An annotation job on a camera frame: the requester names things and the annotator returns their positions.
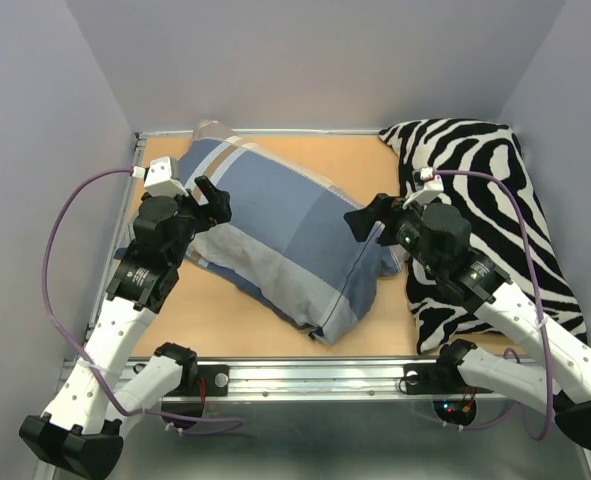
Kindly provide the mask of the blue striped pillowcase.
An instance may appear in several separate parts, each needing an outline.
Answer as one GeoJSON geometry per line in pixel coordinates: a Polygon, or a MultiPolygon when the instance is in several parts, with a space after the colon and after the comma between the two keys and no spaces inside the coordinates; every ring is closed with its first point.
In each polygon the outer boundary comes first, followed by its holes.
{"type": "Polygon", "coordinates": [[[371,310],[377,283],[402,270],[374,229],[357,242],[344,220],[359,203],[329,179],[218,121],[194,130],[179,161],[194,189],[206,176],[230,195],[229,222],[198,234],[186,258],[233,283],[294,327],[332,345],[371,310]]]}

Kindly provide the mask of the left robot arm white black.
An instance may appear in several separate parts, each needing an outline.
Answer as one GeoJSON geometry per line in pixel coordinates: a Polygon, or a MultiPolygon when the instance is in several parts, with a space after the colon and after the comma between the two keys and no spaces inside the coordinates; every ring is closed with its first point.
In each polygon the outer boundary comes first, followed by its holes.
{"type": "Polygon", "coordinates": [[[174,343],[158,347],[132,380],[117,385],[134,346],[178,282],[195,235],[232,217],[228,192],[205,176],[195,184],[204,203],[175,180],[164,193],[146,188],[86,347],[55,398],[20,427],[20,438],[40,460],[84,479],[105,479],[128,433],[156,412],[166,394],[194,392],[198,405],[205,405],[207,382],[197,355],[174,343]]]}

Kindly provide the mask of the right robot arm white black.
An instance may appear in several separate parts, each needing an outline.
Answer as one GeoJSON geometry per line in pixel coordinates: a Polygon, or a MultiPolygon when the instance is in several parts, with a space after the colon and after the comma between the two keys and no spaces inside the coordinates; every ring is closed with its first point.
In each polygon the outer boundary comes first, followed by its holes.
{"type": "Polygon", "coordinates": [[[399,245],[457,306],[521,347],[539,370],[497,358],[455,341],[435,366],[438,384],[491,390],[541,413],[551,411],[559,430],[591,450],[591,348],[547,315],[488,256],[471,247],[470,223],[451,206],[419,205],[378,194],[345,213],[354,238],[364,242],[382,223],[381,245],[399,245]]]}

